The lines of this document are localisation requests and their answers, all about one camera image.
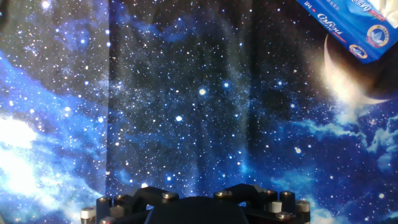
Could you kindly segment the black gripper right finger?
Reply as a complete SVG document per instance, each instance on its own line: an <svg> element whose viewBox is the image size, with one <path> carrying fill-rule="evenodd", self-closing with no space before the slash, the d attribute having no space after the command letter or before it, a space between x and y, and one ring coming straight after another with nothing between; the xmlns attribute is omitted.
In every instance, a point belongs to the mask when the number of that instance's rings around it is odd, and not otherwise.
<svg viewBox="0 0 398 224"><path fill-rule="evenodd" d="M215 192L213 198L237 205L249 223L310 224L310 202L288 190L237 184Z"/></svg>

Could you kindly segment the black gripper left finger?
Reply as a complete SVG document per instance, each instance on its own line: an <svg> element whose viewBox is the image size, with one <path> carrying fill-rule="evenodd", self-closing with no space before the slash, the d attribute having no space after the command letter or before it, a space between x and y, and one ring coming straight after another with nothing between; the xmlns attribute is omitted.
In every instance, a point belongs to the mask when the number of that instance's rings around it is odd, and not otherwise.
<svg viewBox="0 0 398 224"><path fill-rule="evenodd" d="M179 195L175 192L151 186L114 197L102 196L96 199L95 205L81 209L80 223L111 223L118 218L146 211L148 206L154 208L178 199Z"/></svg>

